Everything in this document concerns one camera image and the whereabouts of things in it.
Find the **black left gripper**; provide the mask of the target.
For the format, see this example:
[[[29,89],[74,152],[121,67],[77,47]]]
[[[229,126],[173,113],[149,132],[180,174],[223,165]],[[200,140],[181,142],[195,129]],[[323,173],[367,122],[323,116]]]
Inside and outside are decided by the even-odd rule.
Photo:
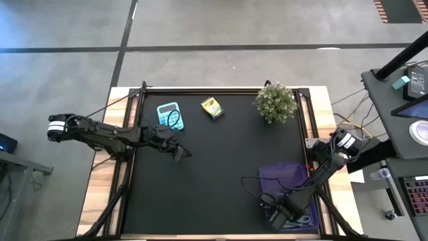
[[[173,138],[174,132],[168,129],[161,131],[150,127],[143,128],[143,145],[152,147],[160,152],[174,153],[173,159],[179,162],[181,158],[192,157],[193,154],[182,147],[181,144]]]

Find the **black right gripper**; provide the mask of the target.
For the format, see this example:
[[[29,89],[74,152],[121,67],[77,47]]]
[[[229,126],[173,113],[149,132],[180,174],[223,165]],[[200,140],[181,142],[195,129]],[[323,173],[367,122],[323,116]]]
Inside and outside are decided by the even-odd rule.
[[[306,197],[298,193],[284,194],[269,202],[270,224],[277,231],[283,229],[286,222],[299,220],[306,210]]]

